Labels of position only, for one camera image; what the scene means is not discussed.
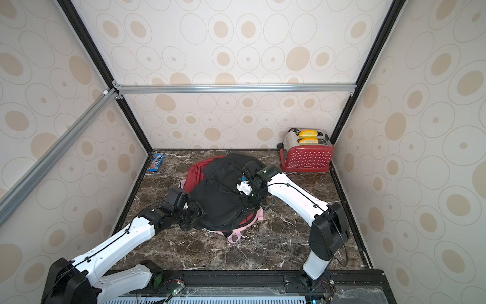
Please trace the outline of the pink backpack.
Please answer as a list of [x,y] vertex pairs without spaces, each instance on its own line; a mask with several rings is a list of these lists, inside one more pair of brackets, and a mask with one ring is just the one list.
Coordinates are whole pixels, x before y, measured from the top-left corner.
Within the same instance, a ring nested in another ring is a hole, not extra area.
[[236,243],[244,230],[263,219],[263,209],[250,207],[247,196],[237,190],[241,177],[187,177],[188,202],[198,202],[206,212],[194,229],[218,233]]

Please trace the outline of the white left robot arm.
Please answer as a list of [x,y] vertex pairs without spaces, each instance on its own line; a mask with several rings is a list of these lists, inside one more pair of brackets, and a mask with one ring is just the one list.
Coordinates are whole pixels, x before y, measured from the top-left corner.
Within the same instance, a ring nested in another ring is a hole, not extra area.
[[145,261],[109,275],[107,272],[134,248],[173,226],[191,229],[205,215],[198,203],[187,208],[163,203],[139,212],[123,230],[72,260],[61,258],[50,268],[42,303],[106,303],[121,295],[162,285],[162,270]]

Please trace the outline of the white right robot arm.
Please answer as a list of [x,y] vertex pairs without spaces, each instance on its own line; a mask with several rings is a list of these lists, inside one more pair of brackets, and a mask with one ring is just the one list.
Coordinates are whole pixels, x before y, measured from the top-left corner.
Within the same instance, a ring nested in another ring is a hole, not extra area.
[[312,290],[324,275],[334,255],[346,248],[349,223],[343,207],[317,199],[270,165],[254,174],[244,174],[236,189],[248,199],[274,196],[300,215],[310,227],[310,254],[302,266],[301,284]]

